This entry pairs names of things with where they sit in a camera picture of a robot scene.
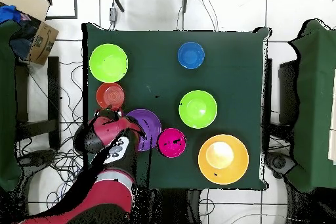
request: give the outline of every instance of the green bowl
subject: green bowl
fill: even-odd
[[[126,74],[129,65],[123,49],[114,44],[103,44],[92,52],[89,66],[97,80],[113,83]]]
[[[194,129],[207,127],[217,115],[217,103],[205,91],[191,91],[181,99],[178,107],[181,120]]]

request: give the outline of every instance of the magenta bowl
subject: magenta bowl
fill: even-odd
[[[186,137],[178,129],[165,129],[157,138],[157,149],[166,158],[176,158],[185,148]]]

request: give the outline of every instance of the orange bowl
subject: orange bowl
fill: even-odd
[[[248,165],[249,154],[245,145],[231,135],[213,136],[199,150],[198,166],[212,183],[234,183],[243,177]]]

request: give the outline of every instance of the floor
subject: floor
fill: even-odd
[[[75,0],[53,0],[48,16],[73,16]],[[125,12],[118,10],[117,30],[175,30],[182,29],[181,0],[120,0]],[[212,30],[217,23],[209,0],[188,0],[184,15],[185,30]],[[279,64],[296,59],[295,51],[287,44],[296,38],[305,20],[319,18],[328,26],[336,26],[336,2],[334,0],[211,0],[216,12],[220,31],[251,32],[257,27],[272,29],[268,40],[268,58],[273,59],[272,69],[272,113],[271,120],[278,122],[278,67]],[[62,140],[71,137],[77,126],[72,122],[72,111],[81,99],[81,23],[91,22],[108,29],[112,0],[77,0],[77,19],[53,19],[47,23],[59,30],[51,56],[59,56],[61,74]],[[31,75],[40,88],[47,92],[47,64],[33,65]],[[47,119],[47,98],[37,84],[29,82],[29,119],[31,122]],[[82,115],[82,102],[75,112]],[[271,146],[278,142],[271,140]],[[27,150],[48,148],[48,136],[33,138]],[[62,147],[72,148],[69,140]],[[264,180],[269,184],[265,191],[253,190],[203,190],[199,212],[203,224],[284,224],[287,214],[287,194],[282,180],[273,178],[269,169],[264,169]],[[36,174],[30,185],[30,213],[42,212],[51,207],[64,189],[64,182],[52,168]]]

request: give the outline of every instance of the blue cloth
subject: blue cloth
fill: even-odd
[[[0,7],[0,23],[6,20],[13,20],[19,23],[20,19],[20,12],[15,9],[15,6]]]

